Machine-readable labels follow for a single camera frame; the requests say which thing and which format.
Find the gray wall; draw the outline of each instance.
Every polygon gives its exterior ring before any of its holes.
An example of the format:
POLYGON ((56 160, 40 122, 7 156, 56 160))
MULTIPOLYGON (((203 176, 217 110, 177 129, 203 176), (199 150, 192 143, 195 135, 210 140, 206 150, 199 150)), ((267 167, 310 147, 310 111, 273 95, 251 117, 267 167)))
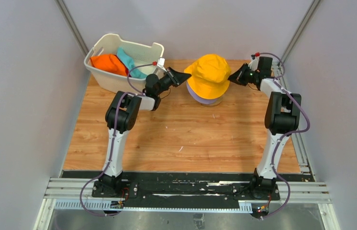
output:
POLYGON ((65 0, 91 48, 104 34, 150 45, 166 58, 281 55, 312 0, 65 0))
POLYGON ((312 120, 304 135, 341 228, 357 230, 357 1, 323 1, 287 61, 312 120))
POLYGON ((0 0, 0 229, 33 227, 88 75, 53 0, 0 0))

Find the yellow bucket hat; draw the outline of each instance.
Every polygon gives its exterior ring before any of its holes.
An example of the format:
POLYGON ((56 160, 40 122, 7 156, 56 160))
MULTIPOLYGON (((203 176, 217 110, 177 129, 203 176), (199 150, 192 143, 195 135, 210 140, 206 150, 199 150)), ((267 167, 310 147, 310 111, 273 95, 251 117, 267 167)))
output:
POLYGON ((187 83, 201 98, 219 98, 229 87, 231 68, 223 57, 216 54, 202 56, 184 72, 191 74, 187 83))

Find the wood grain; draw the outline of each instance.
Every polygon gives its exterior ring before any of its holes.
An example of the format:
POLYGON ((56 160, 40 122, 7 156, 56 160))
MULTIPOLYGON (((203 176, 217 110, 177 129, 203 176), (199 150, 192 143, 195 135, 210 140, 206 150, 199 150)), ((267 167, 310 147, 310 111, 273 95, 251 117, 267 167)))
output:
MULTIPOLYGON (((183 71, 192 62, 166 61, 165 66, 183 71)), ((234 72, 244 61, 228 63, 234 72)), ((64 169, 102 169, 108 144, 104 117, 114 95, 91 77, 64 169)), ((156 111, 139 112, 126 142, 123 169, 253 172, 266 143, 267 104, 262 92, 232 83, 221 104, 212 108, 196 102, 184 85, 172 87, 156 111)), ((284 148, 279 172, 300 172, 291 139, 284 148)))

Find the white laundry basket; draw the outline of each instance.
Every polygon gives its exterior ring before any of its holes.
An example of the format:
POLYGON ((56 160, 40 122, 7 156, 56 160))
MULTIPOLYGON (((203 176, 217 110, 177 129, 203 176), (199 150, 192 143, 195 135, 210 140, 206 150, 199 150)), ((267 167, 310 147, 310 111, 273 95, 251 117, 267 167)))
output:
MULTIPOLYGON (((89 51, 84 59, 84 65, 102 88, 111 92, 134 92, 134 89, 128 84, 126 76, 94 68, 90 61, 90 57, 92 56, 116 54, 120 46, 127 55, 134 59, 135 66, 157 61, 163 56, 164 47, 159 43, 153 43, 152 46, 145 46, 135 42, 124 41, 118 34, 106 34, 89 51)), ((156 66, 141 67, 138 70, 148 75, 156 72, 156 66)), ((145 79, 130 78, 129 80, 137 89, 142 90, 145 88, 145 79)))

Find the gray floor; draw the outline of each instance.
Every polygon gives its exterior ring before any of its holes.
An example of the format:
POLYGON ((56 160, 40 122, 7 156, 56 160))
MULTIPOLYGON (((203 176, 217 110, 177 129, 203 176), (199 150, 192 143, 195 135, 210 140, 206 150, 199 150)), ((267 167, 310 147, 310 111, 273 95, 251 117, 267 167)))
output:
MULTIPOLYGON (((271 204, 275 210, 279 204, 271 204)), ((121 212, 115 217, 94 217, 83 210, 55 210, 50 230, 324 230, 315 204, 289 204, 264 221, 250 214, 121 212)))

